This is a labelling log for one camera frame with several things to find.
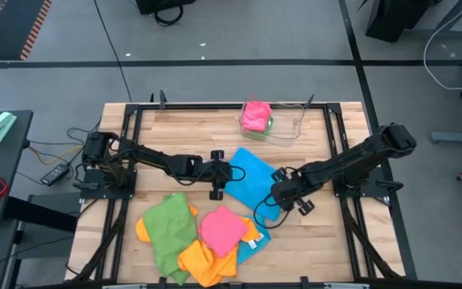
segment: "gray floor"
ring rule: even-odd
[[[352,59],[335,0],[198,0],[180,25],[157,26],[133,1],[99,0],[121,59]],[[403,34],[397,43],[364,36],[369,4],[346,0],[363,59],[421,59],[427,39]],[[435,26],[456,1],[432,7],[419,26]],[[462,39],[437,39],[429,59],[462,59]],[[92,0],[53,0],[29,61],[114,60]],[[462,86],[462,68],[432,67],[444,83]],[[366,67],[379,122],[407,125],[419,146],[392,161],[399,197],[420,279],[462,282],[462,145],[432,144],[432,131],[462,132],[462,100],[441,89],[423,67]],[[363,100],[353,67],[127,67],[134,101],[164,89],[169,101]],[[30,139],[66,140],[72,127],[90,128],[107,102],[128,100],[118,68],[0,70],[0,110],[32,109]],[[37,147],[46,153],[64,148]],[[19,171],[34,178],[45,169],[25,151]],[[65,181],[52,188],[17,177],[12,194],[74,191]],[[23,264],[19,282],[57,283],[66,259]]]

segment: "wooden tabletop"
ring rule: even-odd
[[[359,102],[341,103],[346,134],[351,146],[362,142],[368,135],[368,127]],[[125,104],[106,104],[100,131],[120,134]],[[297,167],[310,161],[330,158],[323,113],[320,109],[306,111],[302,122],[302,134],[289,147],[273,145],[244,138],[240,134],[238,117],[240,110],[147,110],[140,128],[140,143],[167,154],[196,154],[209,159],[214,149],[223,149],[230,158],[237,147],[245,147],[274,168]],[[334,131],[338,125],[333,118]],[[160,272],[156,269],[150,244],[140,242],[135,233],[136,221],[142,213],[157,205],[163,196],[187,192],[188,201],[198,210],[197,223],[219,205],[225,205],[240,215],[251,210],[225,194],[223,201],[210,201],[208,183],[196,183],[189,187],[178,185],[159,169],[138,165],[136,194],[129,205],[126,221],[119,283],[157,283]],[[308,276],[311,282],[351,281],[351,265],[338,199],[332,184],[308,197],[315,209],[303,217],[293,212],[285,223],[271,230],[272,241],[264,250],[238,266],[238,275],[223,282],[299,282],[300,276]],[[362,199],[363,212],[369,238],[374,247],[403,275],[399,248],[391,223],[388,207],[370,198]],[[107,201],[99,200],[78,221],[72,246],[69,267],[79,271],[100,243]],[[115,205],[115,215],[120,208]],[[363,251],[356,242],[360,267],[366,275]],[[104,276],[109,276],[113,247],[107,254]],[[67,272],[66,279],[73,277]]]

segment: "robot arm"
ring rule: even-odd
[[[111,154],[111,145],[119,141],[119,149]],[[203,162],[202,157],[195,155],[167,155],[154,149],[135,143],[133,140],[120,139],[112,132],[93,132],[87,138],[82,160],[86,165],[98,167],[106,175],[108,181],[116,185],[127,184],[128,172],[123,161],[136,161],[162,169],[182,185],[191,185],[196,181],[211,182],[213,191],[210,199],[221,200],[228,181],[239,181],[245,177],[233,179],[232,166],[225,161],[224,151],[212,151],[211,161]]]
[[[368,178],[369,172],[382,161],[405,157],[413,152],[415,146],[415,139],[403,125],[383,126],[363,143],[327,161],[311,162],[298,169],[279,169],[272,175],[276,181],[271,188],[272,196],[286,211],[292,210],[294,201],[297,202],[299,212],[306,215],[314,206],[310,201],[304,202],[302,197],[318,191],[336,177],[347,187],[359,187]],[[290,177],[286,169],[292,169]]]

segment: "pink cloth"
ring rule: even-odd
[[[249,231],[249,227],[235,213],[219,206],[208,213],[201,222],[199,234],[206,244],[224,258],[240,239]]]
[[[263,132],[269,122],[270,113],[270,104],[262,101],[248,102],[241,115],[241,125],[251,131]]]

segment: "green stapler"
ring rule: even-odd
[[[12,125],[14,125],[15,120],[17,120],[17,116],[14,116],[9,112],[2,112],[0,114],[0,144],[11,129]]]

